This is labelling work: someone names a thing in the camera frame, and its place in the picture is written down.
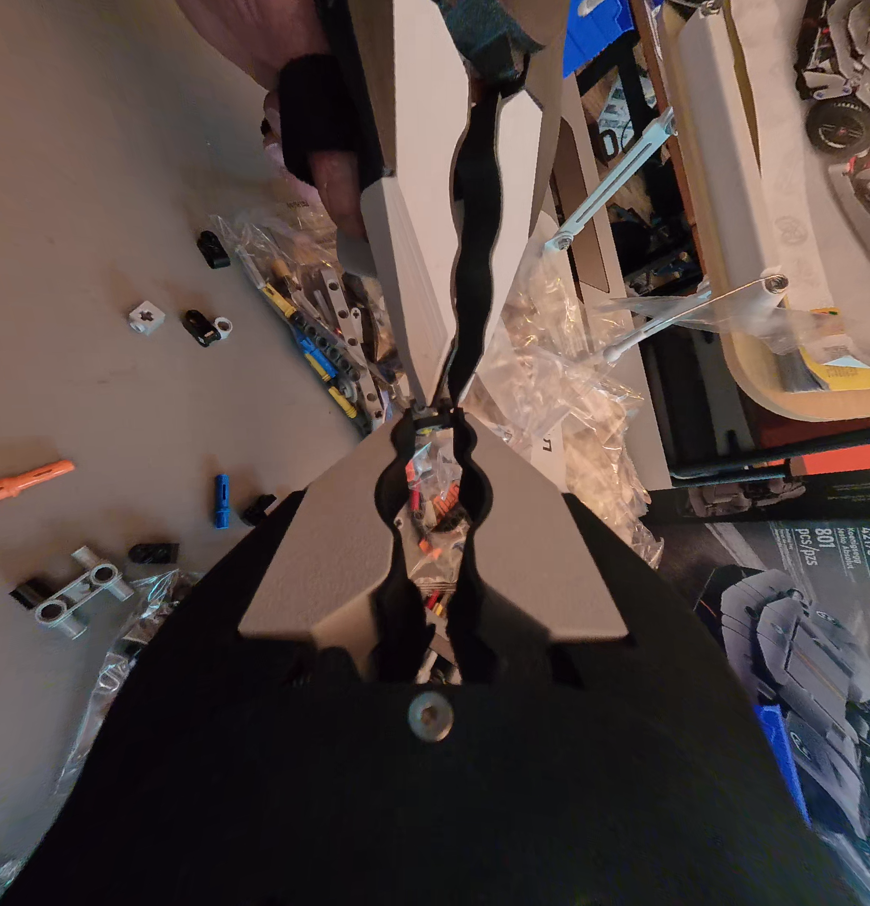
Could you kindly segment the orange lego pin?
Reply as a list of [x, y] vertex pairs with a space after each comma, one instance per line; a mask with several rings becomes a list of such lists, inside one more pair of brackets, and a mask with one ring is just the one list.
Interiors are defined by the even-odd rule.
[[76, 466], [71, 460], [61, 459], [19, 475], [0, 478], [0, 502], [15, 498], [33, 487], [61, 478], [75, 469]]

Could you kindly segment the yellow instruction booklet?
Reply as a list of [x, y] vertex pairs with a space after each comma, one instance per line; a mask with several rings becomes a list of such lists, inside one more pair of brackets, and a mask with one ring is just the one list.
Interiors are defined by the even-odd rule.
[[845, 328], [839, 309], [789, 310], [796, 353], [822, 391], [870, 390], [870, 355]]

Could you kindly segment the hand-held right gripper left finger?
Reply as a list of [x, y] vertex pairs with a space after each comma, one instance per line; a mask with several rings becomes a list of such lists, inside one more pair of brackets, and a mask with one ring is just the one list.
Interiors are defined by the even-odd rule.
[[416, 589], [394, 519], [412, 414], [373, 431], [305, 489], [244, 616], [246, 639], [347, 651], [363, 678], [416, 675]]

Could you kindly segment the pile of clear lego bags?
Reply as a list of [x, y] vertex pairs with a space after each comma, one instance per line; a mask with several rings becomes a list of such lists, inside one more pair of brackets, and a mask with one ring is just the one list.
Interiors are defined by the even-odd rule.
[[539, 214], [466, 407], [656, 568], [664, 542], [642, 521], [650, 494], [625, 446], [644, 397], [590, 350], [568, 260], [543, 249], [556, 228]]

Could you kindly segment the grey double-hole lego connector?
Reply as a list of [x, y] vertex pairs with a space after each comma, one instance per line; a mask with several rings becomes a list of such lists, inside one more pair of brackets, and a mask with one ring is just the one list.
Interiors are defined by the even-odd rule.
[[110, 595], [125, 602], [134, 595], [122, 571], [111, 561], [83, 545], [71, 554], [82, 572], [71, 582], [53, 589], [40, 577], [32, 577], [10, 591], [10, 598], [29, 612], [42, 628], [53, 629], [77, 640], [88, 629], [83, 610], [93, 601]]

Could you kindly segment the blue plastic bin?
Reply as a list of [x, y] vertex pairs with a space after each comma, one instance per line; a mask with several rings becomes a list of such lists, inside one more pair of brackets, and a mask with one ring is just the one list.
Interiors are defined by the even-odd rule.
[[777, 705], [756, 705], [754, 706], [754, 712], [762, 731], [769, 742], [769, 747], [776, 759], [778, 769], [791, 794], [791, 798], [802, 815], [803, 821], [807, 827], [811, 828], [812, 823], [806, 807], [806, 801], [803, 795], [796, 764], [794, 763], [792, 743], [787, 732], [786, 722], [782, 712]]
[[571, 1], [566, 22], [563, 76], [567, 78], [581, 70], [633, 28], [628, 1]]

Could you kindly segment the person's left hand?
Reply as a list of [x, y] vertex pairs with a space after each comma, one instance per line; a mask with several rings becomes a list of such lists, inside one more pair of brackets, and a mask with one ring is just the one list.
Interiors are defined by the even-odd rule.
[[311, 1], [178, 1], [214, 50], [266, 90], [262, 142], [343, 234], [367, 237], [359, 118]]

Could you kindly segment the metal rod with white tip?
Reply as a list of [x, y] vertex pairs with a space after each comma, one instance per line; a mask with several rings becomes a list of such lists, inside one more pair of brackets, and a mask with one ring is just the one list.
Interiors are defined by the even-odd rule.
[[614, 363], [628, 350], [671, 327], [765, 339], [779, 331], [777, 314], [784, 312], [781, 301], [788, 287], [785, 275], [773, 273], [722, 294], [715, 294], [705, 279], [689, 295], [613, 300], [604, 305], [606, 311], [627, 310], [645, 320], [608, 344], [600, 356]]

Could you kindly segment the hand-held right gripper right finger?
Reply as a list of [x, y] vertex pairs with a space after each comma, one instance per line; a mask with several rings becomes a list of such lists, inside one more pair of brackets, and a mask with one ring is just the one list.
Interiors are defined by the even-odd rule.
[[560, 646], [618, 642], [623, 617], [568, 500], [478, 418], [453, 414], [471, 522], [449, 640], [463, 680], [551, 680]]

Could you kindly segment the black connector with white pin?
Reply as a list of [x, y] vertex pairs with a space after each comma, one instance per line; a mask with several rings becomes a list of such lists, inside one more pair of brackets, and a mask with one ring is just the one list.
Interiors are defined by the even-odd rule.
[[233, 324], [229, 319], [222, 316], [212, 321], [202, 311], [195, 309], [183, 311], [180, 323], [201, 348], [222, 342], [233, 332]]

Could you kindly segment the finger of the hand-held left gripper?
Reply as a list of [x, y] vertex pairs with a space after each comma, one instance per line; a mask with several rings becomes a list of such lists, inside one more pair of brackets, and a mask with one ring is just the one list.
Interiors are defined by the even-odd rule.
[[411, 396], [439, 395], [456, 335], [459, 250], [452, 181], [469, 121], [469, 82], [434, 2], [391, 2], [394, 125], [390, 173], [361, 194], [376, 275]]
[[445, 372], [454, 407], [497, 329], [530, 239], [541, 130], [539, 103], [522, 83], [506, 84], [483, 93], [460, 146], [456, 336]]

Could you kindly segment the white car print box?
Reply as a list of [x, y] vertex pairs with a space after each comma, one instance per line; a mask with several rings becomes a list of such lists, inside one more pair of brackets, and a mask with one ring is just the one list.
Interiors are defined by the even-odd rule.
[[704, 196], [690, 182], [708, 272], [731, 289], [760, 277], [788, 280], [795, 310], [835, 308], [870, 360], [870, 217], [846, 173], [848, 160], [814, 149], [805, 130], [812, 101], [794, 81], [806, 2], [722, 2], [674, 33], [667, 75], [682, 150], [695, 141]]

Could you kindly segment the dark lego set box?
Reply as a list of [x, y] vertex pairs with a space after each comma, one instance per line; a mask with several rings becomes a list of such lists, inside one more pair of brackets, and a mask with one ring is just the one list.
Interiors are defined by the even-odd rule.
[[780, 708], [810, 829], [870, 904], [870, 447], [801, 463], [674, 479], [643, 520], [752, 705]]

